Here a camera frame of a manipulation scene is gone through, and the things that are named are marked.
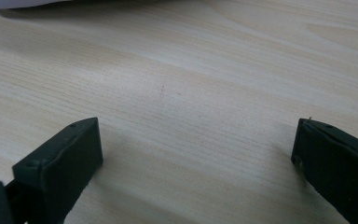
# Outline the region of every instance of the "wood grain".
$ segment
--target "wood grain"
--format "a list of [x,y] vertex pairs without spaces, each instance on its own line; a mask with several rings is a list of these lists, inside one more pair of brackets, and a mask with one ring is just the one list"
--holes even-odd
[[346,223],[290,154],[299,118],[358,137],[358,0],[0,11],[0,180],[88,117],[105,161],[65,223]]

